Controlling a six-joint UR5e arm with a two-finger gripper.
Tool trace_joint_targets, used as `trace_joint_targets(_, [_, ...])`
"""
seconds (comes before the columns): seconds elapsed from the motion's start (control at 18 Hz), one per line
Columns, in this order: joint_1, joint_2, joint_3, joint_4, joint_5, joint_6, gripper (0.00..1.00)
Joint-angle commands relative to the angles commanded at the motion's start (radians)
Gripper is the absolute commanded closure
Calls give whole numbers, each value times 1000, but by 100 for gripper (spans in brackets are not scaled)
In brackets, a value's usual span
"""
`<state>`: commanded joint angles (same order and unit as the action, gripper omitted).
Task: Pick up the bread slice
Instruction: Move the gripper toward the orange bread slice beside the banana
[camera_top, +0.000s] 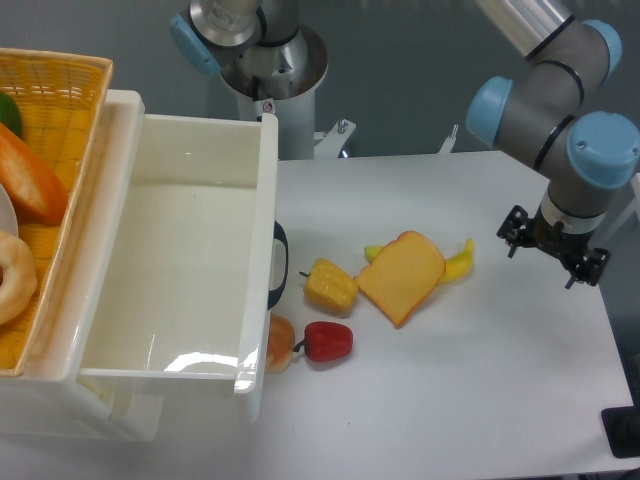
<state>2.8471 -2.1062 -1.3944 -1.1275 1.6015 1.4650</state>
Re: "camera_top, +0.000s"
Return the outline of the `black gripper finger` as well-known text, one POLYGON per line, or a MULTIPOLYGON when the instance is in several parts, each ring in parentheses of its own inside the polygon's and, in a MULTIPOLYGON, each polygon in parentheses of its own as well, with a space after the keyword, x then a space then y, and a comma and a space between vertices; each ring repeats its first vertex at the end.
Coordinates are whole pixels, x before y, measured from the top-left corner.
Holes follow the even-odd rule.
POLYGON ((497 237, 508 246, 507 256, 513 258, 519 248, 531 247, 528 231, 529 217, 519 205, 515 205, 497 230, 497 237))
POLYGON ((570 274, 565 288, 570 289, 576 283, 597 286, 610 258, 610 251, 604 248, 586 248, 565 255, 563 266, 570 274))

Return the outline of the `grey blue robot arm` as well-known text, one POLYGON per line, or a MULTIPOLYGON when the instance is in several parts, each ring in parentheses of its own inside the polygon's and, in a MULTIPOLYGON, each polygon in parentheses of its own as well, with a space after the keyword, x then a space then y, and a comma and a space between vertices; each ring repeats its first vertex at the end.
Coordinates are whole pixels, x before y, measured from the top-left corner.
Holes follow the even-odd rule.
MULTIPOLYGON (((556 258, 575 283, 596 285, 610 254, 589 243, 614 194, 635 176, 639 131, 607 112, 579 114, 616 69, 617 32, 578 21, 559 1, 482 1, 480 10, 531 65, 514 82, 488 80, 468 108, 467 130, 540 173, 547 190, 534 216, 514 207, 498 230, 511 249, 556 258)), ((246 120, 279 120, 284 159, 336 156, 351 134, 338 122, 315 128, 315 91, 327 71, 322 39, 299 20, 294 1, 193 1, 170 22, 183 57, 221 76, 246 120)))

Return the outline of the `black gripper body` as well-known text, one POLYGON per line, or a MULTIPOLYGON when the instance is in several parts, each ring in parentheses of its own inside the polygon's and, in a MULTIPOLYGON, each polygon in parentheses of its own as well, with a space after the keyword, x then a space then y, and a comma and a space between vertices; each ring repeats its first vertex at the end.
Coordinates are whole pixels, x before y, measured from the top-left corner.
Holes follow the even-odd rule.
POLYGON ((582 257, 590 233, 573 234, 564 231, 561 221, 550 224, 538 208, 535 216, 529 220, 525 228, 525 248, 536 248, 558 260, 582 257))

